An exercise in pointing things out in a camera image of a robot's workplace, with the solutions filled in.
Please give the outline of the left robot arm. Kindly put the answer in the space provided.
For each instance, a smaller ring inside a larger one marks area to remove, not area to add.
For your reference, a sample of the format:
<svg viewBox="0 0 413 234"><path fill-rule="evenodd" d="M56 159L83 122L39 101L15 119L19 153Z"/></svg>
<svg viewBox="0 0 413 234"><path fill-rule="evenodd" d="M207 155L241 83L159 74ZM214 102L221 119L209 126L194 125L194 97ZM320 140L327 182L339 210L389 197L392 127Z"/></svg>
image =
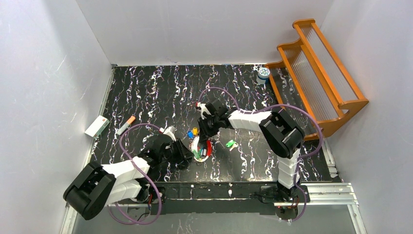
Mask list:
<svg viewBox="0 0 413 234"><path fill-rule="evenodd" d="M90 220L109 204L137 198L143 188L138 180L150 169L163 162L181 163L192 156L181 139L160 134L132 159L114 164L88 163L65 190L63 199Z"/></svg>

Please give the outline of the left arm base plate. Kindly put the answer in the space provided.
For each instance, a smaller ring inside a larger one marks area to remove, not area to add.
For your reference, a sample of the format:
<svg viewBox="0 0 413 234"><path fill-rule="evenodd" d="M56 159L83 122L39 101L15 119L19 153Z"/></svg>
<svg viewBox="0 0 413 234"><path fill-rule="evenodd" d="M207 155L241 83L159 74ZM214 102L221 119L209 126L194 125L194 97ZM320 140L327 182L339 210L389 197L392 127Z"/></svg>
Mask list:
<svg viewBox="0 0 413 234"><path fill-rule="evenodd" d="M126 198L121 201L119 201L119 204L149 204L154 201L156 201L157 195L155 192L155 189L150 187L150 188L143 188L135 198Z"/></svg>

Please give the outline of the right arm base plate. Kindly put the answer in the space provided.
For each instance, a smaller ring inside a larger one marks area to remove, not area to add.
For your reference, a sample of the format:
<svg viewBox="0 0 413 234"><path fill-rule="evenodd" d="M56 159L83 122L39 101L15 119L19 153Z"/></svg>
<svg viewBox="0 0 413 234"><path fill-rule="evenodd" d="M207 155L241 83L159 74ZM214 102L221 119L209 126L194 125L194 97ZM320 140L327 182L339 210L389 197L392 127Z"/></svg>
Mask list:
<svg viewBox="0 0 413 234"><path fill-rule="evenodd" d="M287 189L283 186L277 185L267 185L261 186L257 192L253 192L250 195L250 198L257 198L262 203L277 203L277 202L286 202L288 205L294 205L293 202L296 204L303 203L304 199L307 202L311 201L309 191L307 186L300 186L292 187L291 189Z"/></svg>

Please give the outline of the keyring with coloured tags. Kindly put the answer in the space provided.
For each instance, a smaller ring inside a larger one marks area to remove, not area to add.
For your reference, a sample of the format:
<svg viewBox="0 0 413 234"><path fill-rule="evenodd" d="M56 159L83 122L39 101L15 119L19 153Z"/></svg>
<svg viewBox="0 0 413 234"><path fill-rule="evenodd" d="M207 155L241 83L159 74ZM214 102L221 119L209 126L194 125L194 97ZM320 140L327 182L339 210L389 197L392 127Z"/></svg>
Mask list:
<svg viewBox="0 0 413 234"><path fill-rule="evenodd" d="M201 141L198 128L194 127L188 131L189 151L193 154L196 163L206 162L212 156L212 144L210 140Z"/></svg>

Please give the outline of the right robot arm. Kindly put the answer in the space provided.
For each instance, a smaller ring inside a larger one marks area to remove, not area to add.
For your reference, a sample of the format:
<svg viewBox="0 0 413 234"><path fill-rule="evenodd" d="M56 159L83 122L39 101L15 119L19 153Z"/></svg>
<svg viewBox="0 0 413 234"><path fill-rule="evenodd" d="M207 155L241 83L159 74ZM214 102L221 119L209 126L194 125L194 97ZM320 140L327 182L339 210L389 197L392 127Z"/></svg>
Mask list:
<svg viewBox="0 0 413 234"><path fill-rule="evenodd" d="M283 108L273 107L263 112L230 110L214 100L208 104L198 102L196 109L201 114L198 119L200 143L217 135L222 128L262 133L280 162L277 182L292 189L299 181L296 169L304 131Z"/></svg>

